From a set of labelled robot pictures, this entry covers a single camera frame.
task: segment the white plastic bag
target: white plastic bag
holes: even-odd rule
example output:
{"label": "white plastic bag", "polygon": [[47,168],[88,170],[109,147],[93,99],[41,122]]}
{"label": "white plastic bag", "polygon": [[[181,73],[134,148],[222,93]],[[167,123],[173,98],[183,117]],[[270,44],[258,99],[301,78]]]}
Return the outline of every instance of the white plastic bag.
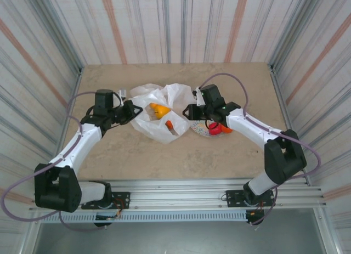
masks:
{"label": "white plastic bag", "polygon": [[[131,90],[132,102],[142,107],[143,112],[131,121],[137,131],[144,133],[151,139],[167,144],[183,135],[190,127],[190,122],[182,112],[189,105],[196,103],[191,88],[183,84],[171,84],[164,88],[155,84],[146,84]],[[153,116],[150,103],[160,104],[171,109],[160,120]],[[165,125],[171,121],[174,130]]]}

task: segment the floor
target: floor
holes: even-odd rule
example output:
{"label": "floor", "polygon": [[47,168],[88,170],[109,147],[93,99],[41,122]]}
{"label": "floor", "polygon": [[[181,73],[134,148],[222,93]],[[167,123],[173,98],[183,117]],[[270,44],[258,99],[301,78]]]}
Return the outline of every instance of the floor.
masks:
{"label": "floor", "polygon": [[245,222],[121,223],[80,233],[61,224],[42,224],[34,253],[323,254],[325,250],[313,210],[305,209],[273,210],[257,227]]}
{"label": "floor", "polygon": [[[242,80],[249,94],[248,112],[251,115],[273,127],[285,129],[265,63],[87,66],[79,92],[101,88],[130,90],[146,83],[161,86],[183,83],[195,88],[218,72],[228,72]],[[242,89],[232,78],[221,76],[212,83],[218,86],[226,101],[244,105]],[[79,97],[73,114],[82,118],[93,102],[93,95]],[[77,126],[72,122],[66,141],[76,130]],[[200,136],[190,129],[179,139],[163,145],[128,124],[107,132],[89,153],[78,178],[249,178],[263,171],[263,162],[263,151],[237,132],[216,138]]]}

